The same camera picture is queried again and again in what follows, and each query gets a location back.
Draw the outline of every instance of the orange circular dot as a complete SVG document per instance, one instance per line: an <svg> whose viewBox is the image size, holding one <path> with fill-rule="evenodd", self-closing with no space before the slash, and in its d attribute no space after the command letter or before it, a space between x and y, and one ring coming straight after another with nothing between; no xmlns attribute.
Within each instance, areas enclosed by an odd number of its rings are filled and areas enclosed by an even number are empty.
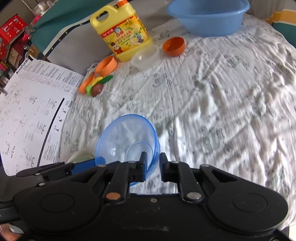
<svg viewBox="0 0 296 241"><path fill-rule="evenodd" d="M117 192L109 192L107 195L106 195L106 198L109 199L109 200L118 200L121 198L121 195Z"/></svg>

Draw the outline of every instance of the toy fruit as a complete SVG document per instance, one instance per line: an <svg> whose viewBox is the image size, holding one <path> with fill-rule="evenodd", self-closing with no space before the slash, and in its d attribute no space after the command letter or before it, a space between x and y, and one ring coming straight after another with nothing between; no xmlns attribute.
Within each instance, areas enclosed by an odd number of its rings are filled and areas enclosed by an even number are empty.
<svg viewBox="0 0 296 241"><path fill-rule="evenodd" d="M91 89L92 97L96 97L98 94L100 94L103 90L103 87L104 87L104 85L101 83L94 85Z"/></svg>
<svg viewBox="0 0 296 241"><path fill-rule="evenodd" d="M92 87L95 85L95 84L97 84L100 80L102 80L103 79L103 77L97 77L97 78L95 78L88 86L87 86L87 88L86 88L86 92L87 92L87 95L88 96L91 96L91 89L92 89Z"/></svg>
<svg viewBox="0 0 296 241"><path fill-rule="evenodd" d="M90 75L88 76L88 78L82 82L82 84L80 85L78 92L82 95L86 94L86 88L87 86L90 84L90 82L92 81L92 79L94 78L94 72L91 72Z"/></svg>
<svg viewBox="0 0 296 241"><path fill-rule="evenodd" d="M99 83L100 84L104 84L104 83L107 83L110 79L113 78L113 75L108 75L106 76L104 79L102 79Z"/></svg>

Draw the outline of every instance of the blue plastic bowl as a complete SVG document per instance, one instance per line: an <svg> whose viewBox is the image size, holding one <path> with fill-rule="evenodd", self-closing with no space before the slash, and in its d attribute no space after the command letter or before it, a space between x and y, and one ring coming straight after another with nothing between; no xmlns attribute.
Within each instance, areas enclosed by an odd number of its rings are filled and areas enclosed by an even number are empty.
<svg viewBox="0 0 296 241"><path fill-rule="evenodd" d="M143 116L124 115L111 122L103 131L95 150L95 162L100 165L114 161L139 161L143 151L147 153L148 179L159 160L157 133Z"/></svg>
<svg viewBox="0 0 296 241"><path fill-rule="evenodd" d="M238 31L249 8L248 0L175 0L168 5L167 12L189 32L215 37Z"/></svg>

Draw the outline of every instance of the small orange bowl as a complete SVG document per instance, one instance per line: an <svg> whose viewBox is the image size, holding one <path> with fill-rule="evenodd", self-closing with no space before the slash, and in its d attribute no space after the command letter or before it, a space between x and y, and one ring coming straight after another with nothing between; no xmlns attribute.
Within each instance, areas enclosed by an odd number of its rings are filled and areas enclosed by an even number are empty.
<svg viewBox="0 0 296 241"><path fill-rule="evenodd" d="M117 68L117 61L113 56L108 56L104 58L96 67L96 73L101 77L106 77L111 74Z"/></svg>
<svg viewBox="0 0 296 241"><path fill-rule="evenodd" d="M170 38L163 44L163 51L171 57L177 57L185 50L185 41L181 37Z"/></svg>
<svg viewBox="0 0 296 241"><path fill-rule="evenodd" d="M82 95L86 94L86 87L91 83L91 81L94 78L94 72L91 72L90 75L88 76L88 78L82 82L82 84L80 85L78 92Z"/></svg>

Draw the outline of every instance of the bed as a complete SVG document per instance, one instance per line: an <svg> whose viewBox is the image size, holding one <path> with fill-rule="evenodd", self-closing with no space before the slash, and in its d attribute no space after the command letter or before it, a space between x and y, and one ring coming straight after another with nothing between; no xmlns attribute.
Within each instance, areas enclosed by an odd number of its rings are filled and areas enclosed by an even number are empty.
<svg viewBox="0 0 296 241"><path fill-rule="evenodd" d="M176 19L150 32L154 43L173 36L184 54L139 71L120 63L96 98L77 94L67 116L60 161L94 151L108 124L135 113L154 125L169 160L198 168L207 163L282 194L286 227L296 218L296 49L265 21L244 15L241 29L225 37L191 35ZM86 77L94 70L89 69ZM159 168L131 192L177 192Z"/></svg>

